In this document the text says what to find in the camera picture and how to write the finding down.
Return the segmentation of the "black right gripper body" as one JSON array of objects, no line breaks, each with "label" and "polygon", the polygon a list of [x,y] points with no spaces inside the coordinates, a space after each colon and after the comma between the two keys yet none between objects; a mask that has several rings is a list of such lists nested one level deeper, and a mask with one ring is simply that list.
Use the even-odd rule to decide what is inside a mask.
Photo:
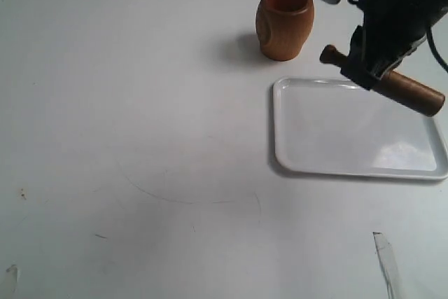
[{"label": "black right gripper body", "polygon": [[410,45],[447,14],[447,0],[358,0],[363,11],[363,61],[371,68],[371,47]]}]

